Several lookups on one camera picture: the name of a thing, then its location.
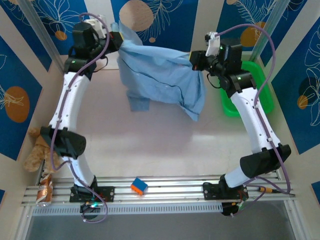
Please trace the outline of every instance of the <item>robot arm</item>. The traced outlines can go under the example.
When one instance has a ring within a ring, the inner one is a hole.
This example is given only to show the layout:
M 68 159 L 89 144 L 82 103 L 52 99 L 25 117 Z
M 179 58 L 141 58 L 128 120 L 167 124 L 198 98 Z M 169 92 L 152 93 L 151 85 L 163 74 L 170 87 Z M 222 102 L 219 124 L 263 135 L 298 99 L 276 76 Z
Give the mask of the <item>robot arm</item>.
M 106 34 L 110 35 L 110 40 L 104 52 L 107 43 Z M 119 32 L 106 33 L 101 23 L 93 19 L 77 23 L 73 27 L 72 36 L 74 46 L 70 49 L 68 59 L 65 61 L 61 96 L 49 126 L 42 127 L 40 133 L 49 146 L 54 142 L 54 150 L 62 157 L 64 163 L 71 163 L 68 166 L 72 173 L 75 173 L 71 196 L 79 202 L 85 202 L 92 197 L 92 192 L 84 187 L 84 184 L 99 194 L 102 188 L 98 187 L 97 179 L 91 172 L 84 155 L 86 138 L 77 134 L 77 118 L 82 98 L 97 65 L 93 63 L 79 75 L 76 76 L 76 74 L 102 52 L 100 58 L 116 52 L 123 38 Z
M 216 188 L 215 196 L 219 199 L 231 199 L 234 191 L 248 180 L 265 173 L 277 170 L 279 160 L 271 145 L 276 146 L 283 162 L 291 154 L 289 145 L 282 145 L 272 130 L 266 114 L 258 99 L 257 84 L 250 72 L 242 67 L 242 45 L 239 39 L 215 38 L 216 32 L 205 36 L 208 44 L 207 51 L 193 51 L 190 54 L 192 69 L 206 70 L 211 76 L 217 76 L 220 86 L 238 110 L 245 129 L 249 135 L 252 154 L 241 157 L 240 166 L 235 170 L 222 175 Z M 258 116 L 257 108 L 262 116 L 263 123 Z M 270 137 L 267 136 L 263 124 L 266 125 Z

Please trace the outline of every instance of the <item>gray floor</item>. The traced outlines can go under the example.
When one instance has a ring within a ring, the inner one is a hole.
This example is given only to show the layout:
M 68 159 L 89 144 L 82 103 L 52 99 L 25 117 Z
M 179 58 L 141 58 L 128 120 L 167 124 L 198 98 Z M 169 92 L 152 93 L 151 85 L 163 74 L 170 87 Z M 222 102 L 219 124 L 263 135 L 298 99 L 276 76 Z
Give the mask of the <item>gray floor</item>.
M 258 202 L 235 218 L 221 213 L 109 215 L 99 224 L 80 216 L 34 216 L 27 240 L 292 240 L 283 202 Z

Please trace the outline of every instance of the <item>blue cloth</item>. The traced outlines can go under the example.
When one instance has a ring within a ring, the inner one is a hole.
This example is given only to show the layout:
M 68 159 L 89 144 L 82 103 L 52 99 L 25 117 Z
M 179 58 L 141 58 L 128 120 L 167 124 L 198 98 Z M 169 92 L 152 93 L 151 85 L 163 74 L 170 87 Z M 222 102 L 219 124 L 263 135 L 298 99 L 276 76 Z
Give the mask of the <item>blue cloth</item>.
M 132 111 L 148 111 L 150 100 L 179 104 L 197 121 L 205 105 L 204 76 L 193 71 L 189 54 L 157 46 L 143 46 L 138 35 L 119 22 L 124 41 L 118 51 L 120 78 L 128 88 L 127 97 Z

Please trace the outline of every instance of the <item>brown plush toy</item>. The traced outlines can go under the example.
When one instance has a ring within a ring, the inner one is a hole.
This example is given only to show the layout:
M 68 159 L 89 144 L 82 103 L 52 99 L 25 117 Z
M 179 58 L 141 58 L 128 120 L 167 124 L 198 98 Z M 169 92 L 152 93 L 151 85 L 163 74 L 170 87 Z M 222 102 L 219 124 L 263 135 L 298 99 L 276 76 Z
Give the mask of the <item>brown plush toy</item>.
M 35 146 L 32 152 L 26 158 L 23 166 L 28 172 L 35 172 L 40 168 L 42 161 L 45 161 L 44 172 L 45 173 L 55 173 L 51 165 L 50 159 L 50 147 L 40 135 L 40 128 L 31 127 L 28 130 L 28 134 L 36 138 Z M 54 165 L 57 168 L 60 165 L 60 158 L 56 152 L 53 152 Z

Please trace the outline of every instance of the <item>green plastic bin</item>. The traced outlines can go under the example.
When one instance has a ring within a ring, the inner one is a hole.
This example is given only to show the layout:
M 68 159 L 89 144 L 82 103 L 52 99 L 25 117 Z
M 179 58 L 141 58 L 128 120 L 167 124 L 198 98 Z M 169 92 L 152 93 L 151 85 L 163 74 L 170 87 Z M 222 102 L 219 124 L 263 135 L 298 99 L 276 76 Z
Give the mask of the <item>green plastic bin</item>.
M 242 69 L 247 70 L 252 74 L 258 89 L 266 80 L 265 74 L 262 71 L 261 67 L 255 62 L 243 61 Z M 222 98 L 222 107 L 225 115 L 227 115 L 228 117 L 240 117 L 236 106 L 231 102 L 231 99 L 228 98 L 226 92 L 223 89 L 220 89 L 220 93 Z M 262 90 L 259 99 L 266 114 L 270 113 L 274 109 L 275 105 L 274 101 L 272 100 L 271 92 L 268 85 L 266 85 Z

